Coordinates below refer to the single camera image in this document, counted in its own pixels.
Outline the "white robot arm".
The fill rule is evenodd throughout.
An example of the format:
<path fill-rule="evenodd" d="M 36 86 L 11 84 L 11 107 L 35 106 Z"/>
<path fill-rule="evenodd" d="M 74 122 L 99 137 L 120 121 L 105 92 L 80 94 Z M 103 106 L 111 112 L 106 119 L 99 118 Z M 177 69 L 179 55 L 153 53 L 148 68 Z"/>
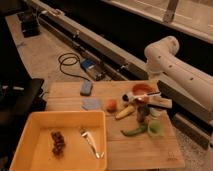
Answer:
<path fill-rule="evenodd" d="M 179 48 L 174 36 L 147 45 L 144 55 L 148 70 L 152 74 L 166 73 L 213 114 L 213 77 L 178 59 Z"/>

